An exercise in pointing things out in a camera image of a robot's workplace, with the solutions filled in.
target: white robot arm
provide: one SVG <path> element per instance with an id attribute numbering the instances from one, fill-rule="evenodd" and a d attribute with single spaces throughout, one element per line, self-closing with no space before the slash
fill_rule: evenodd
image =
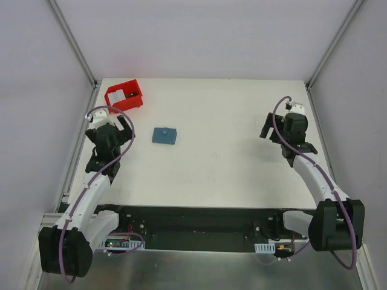
<path id="1" fill-rule="evenodd" d="M 300 210 L 289 210 L 283 214 L 284 227 L 290 231 L 309 237 L 316 251 L 334 251 L 352 249 L 353 239 L 345 214 L 351 220 L 356 234 L 356 247 L 362 244 L 365 208 L 361 201 L 351 200 L 320 167 L 317 150 L 305 142 L 308 120 L 302 104 L 294 101 L 286 104 L 286 116 L 269 113 L 260 137 L 266 138 L 268 130 L 275 130 L 270 136 L 274 143 L 281 144 L 282 156 L 290 167 L 304 180 L 317 209 L 314 215 Z"/>
<path id="2" fill-rule="evenodd" d="M 91 216 L 120 168 L 120 146 L 134 134 L 123 116 L 117 117 L 123 126 L 119 130 L 104 109 L 97 109 L 87 117 L 91 129 L 86 136 L 96 146 L 85 169 L 80 195 L 53 227 L 43 227 L 39 233 L 45 272 L 83 277 L 91 266 L 93 252 L 119 225 L 119 216 L 113 211 L 100 211 L 93 221 Z"/>

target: white table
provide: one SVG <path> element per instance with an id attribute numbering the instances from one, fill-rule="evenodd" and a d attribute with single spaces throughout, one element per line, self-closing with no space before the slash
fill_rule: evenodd
<path id="1" fill-rule="evenodd" d="M 103 79 L 96 106 L 105 105 L 108 87 L 127 80 Z M 290 95 L 304 104 L 307 141 L 314 144 L 327 168 L 302 81 L 137 80 L 144 105 L 126 111 L 136 138 L 100 204 L 316 207 L 304 182 L 282 157 L 280 145 L 259 138 L 267 113 L 281 97 Z M 279 114 L 286 113 L 284 107 Z M 154 127 L 176 128 L 176 144 L 152 143 Z M 69 202 L 80 192 L 92 149 L 86 139 Z"/>

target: white wall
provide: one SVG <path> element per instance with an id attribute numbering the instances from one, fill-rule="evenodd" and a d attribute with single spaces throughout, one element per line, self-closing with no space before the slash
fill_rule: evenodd
<path id="1" fill-rule="evenodd" d="M 98 79 L 307 81 L 354 0 L 60 0 Z"/>
<path id="2" fill-rule="evenodd" d="M 338 184 L 366 207 L 365 239 L 387 289 L 387 1 L 368 0 L 313 87 Z"/>
<path id="3" fill-rule="evenodd" d="M 17 289 L 91 87 L 45 1 L 0 4 L 0 288 Z"/>

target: blue square pad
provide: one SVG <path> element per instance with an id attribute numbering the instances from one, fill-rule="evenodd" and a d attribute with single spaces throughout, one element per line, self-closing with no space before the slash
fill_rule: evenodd
<path id="1" fill-rule="evenodd" d="M 174 145 L 176 142 L 177 130 L 174 128 L 155 128 L 152 142 Z"/>

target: red container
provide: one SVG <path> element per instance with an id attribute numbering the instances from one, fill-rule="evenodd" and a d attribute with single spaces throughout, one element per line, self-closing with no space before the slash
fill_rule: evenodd
<path id="1" fill-rule="evenodd" d="M 111 92 L 118 91 L 119 89 L 123 90 L 123 93 L 125 95 L 125 99 L 122 101 L 118 101 L 117 103 L 114 103 L 113 105 L 110 104 L 109 96 Z M 121 111 L 126 111 L 135 107 L 140 107 L 143 105 L 143 99 L 142 99 L 142 92 L 140 87 L 138 86 L 137 80 L 130 80 L 125 83 L 120 83 L 115 86 L 111 86 L 108 88 L 108 90 L 105 93 L 105 100 L 106 104 L 108 106 L 116 107 L 117 109 L 120 109 Z M 110 114 L 115 114 L 117 111 L 113 109 L 109 109 Z"/>

